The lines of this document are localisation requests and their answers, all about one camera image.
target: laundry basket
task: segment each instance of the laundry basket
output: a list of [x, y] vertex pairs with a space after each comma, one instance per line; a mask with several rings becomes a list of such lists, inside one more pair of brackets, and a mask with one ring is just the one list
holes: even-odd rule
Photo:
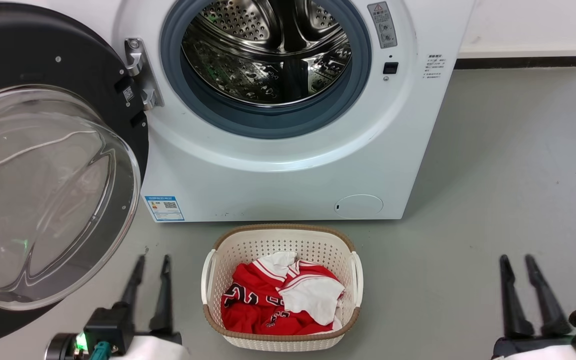
[[[256, 335], [226, 330], [222, 322], [222, 294], [233, 283], [238, 264], [250, 263], [277, 251], [295, 251], [297, 258], [328, 268], [345, 287], [339, 301], [342, 328], [316, 335]], [[364, 292], [364, 272], [348, 237], [333, 228], [267, 224], [233, 228], [222, 235], [208, 253], [201, 272], [201, 301], [213, 329], [237, 347], [261, 351], [315, 351], [337, 344], [359, 316]]]

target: white wall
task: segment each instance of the white wall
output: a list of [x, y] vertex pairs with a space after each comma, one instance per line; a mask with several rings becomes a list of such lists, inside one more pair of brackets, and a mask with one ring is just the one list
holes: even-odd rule
[[460, 58], [576, 56], [576, 0], [477, 0]]

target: warning label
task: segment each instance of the warning label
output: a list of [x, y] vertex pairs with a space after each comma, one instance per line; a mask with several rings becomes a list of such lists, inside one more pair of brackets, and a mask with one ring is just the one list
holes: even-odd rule
[[174, 196], [144, 196], [155, 221], [184, 221]]
[[441, 54], [430, 54], [425, 60], [422, 79], [439, 79], [442, 77], [446, 59]]
[[393, 17], [388, 9], [386, 2], [377, 2], [368, 5], [368, 11], [372, 16], [372, 22], [375, 29], [377, 29], [377, 36], [379, 37], [379, 45], [382, 49], [392, 48], [397, 46], [397, 35], [395, 34], [395, 25], [393, 24]]

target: green led light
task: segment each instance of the green led light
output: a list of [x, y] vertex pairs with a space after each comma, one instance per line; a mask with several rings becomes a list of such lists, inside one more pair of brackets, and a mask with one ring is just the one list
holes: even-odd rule
[[77, 349], [81, 351], [88, 351], [88, 342], [86, 342], [86, 335], [82, 332], [75, 338]]
[[15, 244], [19, 244], [19, 245], [23, 245], [23, 255], [26, 255], [28, 253], [28, 240], [22, 240], [22, 239], [11, 239], [10, 241], [12, 241]]

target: basket handle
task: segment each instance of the basket handle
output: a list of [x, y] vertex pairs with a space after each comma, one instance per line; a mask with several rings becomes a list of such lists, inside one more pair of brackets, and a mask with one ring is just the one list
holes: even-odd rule
[[364, 298], [364, 268], [356, 251], [350, 254], [350, 264], [352, 265], [352, 284], [354, 285], [354, 307], [359, 308]]
[[206, 260], [203, 262], [203, 269], [201, 271], [201, 302], [203, 305], [208, 305], [208, 275], [212, 272], [213, 256], [215, 256], [214, 248], [210, 250]]

